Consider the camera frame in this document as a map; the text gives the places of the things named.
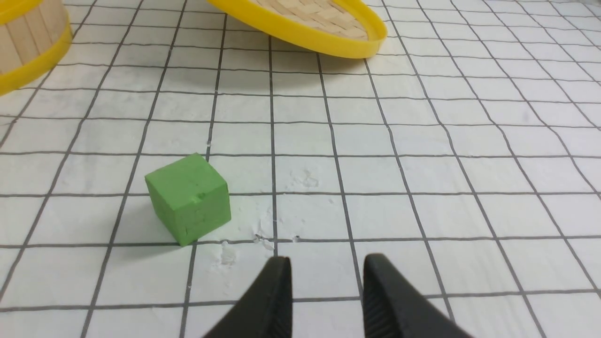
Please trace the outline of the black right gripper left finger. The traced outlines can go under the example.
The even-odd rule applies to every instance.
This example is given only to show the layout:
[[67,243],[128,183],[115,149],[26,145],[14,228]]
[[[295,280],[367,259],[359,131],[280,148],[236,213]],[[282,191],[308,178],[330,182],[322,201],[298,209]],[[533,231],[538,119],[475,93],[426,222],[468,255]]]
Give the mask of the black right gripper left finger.
[[271,257],[242,298],[205,334],[206,338],[291,338],[291,260]]

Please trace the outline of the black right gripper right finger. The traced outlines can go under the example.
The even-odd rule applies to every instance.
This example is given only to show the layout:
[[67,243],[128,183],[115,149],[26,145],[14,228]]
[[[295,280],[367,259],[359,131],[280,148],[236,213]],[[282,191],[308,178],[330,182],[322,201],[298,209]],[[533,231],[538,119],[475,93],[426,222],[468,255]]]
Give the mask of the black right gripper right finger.
[[382,253],[363,262],[363,331],[366,338],[469,338],[429,302]]

